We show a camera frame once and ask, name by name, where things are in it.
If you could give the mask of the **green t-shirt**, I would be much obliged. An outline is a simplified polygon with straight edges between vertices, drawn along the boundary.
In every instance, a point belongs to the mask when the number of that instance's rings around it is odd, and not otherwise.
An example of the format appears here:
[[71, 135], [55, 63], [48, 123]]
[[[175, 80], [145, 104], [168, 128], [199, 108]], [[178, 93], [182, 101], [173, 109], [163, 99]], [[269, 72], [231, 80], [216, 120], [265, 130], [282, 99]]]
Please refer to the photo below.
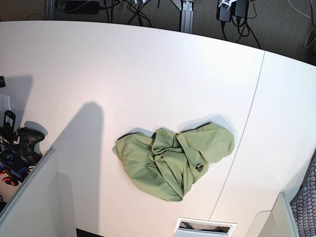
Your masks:
[[141, 191], [164, 201], [179, 202], [209, 165], [229, 156], [233, 134], [216, 123], [174, 133], [158, 129], [152, 136], [126, 134], [112, 151], [132, 183]]

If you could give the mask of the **black game controller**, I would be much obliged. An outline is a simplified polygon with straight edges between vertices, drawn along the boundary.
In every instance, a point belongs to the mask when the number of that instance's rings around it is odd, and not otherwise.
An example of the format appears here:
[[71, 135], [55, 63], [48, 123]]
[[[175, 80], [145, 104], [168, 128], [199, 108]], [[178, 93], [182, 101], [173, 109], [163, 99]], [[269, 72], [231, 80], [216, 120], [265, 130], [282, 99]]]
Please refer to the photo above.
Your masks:
[[44, 140], [45, 135], [37, 130], [22, 127], [18, 130], [18, 151], [28, 163], [38, 163], [42, 155], [35, 152], [35, 145]]

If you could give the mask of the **black remote control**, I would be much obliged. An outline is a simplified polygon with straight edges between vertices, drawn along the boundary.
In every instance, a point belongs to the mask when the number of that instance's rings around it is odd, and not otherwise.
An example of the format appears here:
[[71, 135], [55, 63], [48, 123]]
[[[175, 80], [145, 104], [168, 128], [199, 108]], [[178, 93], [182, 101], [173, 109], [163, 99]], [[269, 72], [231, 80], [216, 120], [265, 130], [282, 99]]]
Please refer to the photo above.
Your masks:
[[15, 119], [16, 115], [10, 111], [7, 110], [4, 113], [4, 121], [3, 121], [3, 131], [5, 134], [13, 134], [14, 126], [15, 126]]

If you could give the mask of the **blue orange clamp tools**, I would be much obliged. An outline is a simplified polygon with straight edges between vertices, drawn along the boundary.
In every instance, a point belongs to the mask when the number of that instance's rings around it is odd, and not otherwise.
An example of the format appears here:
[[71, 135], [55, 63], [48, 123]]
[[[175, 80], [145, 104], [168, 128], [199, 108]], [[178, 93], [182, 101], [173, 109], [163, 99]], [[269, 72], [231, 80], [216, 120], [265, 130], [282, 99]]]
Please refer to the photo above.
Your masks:
[[27, 163], [19, 152], [2, 146], [0, 149], [0, 174], [6, 175], [2, 182], [11, 186], [23, 183], [33, 166]]

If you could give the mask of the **white paper sheet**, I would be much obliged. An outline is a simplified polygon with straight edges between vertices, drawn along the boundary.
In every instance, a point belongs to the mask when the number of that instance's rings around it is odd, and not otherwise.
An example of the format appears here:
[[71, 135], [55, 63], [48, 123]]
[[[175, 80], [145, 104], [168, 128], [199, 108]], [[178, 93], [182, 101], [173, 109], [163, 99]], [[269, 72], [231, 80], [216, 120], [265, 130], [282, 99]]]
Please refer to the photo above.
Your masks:
[[8, 95], [0, 94], [0, 110], [7, 111], [10, 108], [10, 97]]

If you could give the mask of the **aluminium frame post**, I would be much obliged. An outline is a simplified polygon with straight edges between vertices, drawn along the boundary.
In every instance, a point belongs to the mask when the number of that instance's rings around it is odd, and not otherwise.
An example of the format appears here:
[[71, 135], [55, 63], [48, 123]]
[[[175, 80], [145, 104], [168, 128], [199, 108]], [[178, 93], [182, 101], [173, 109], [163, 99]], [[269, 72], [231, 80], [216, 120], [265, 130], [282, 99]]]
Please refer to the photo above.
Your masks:
[[193, 0], [183, 0], [181, 10], [181, 32], [192, 33], [193, 28]]

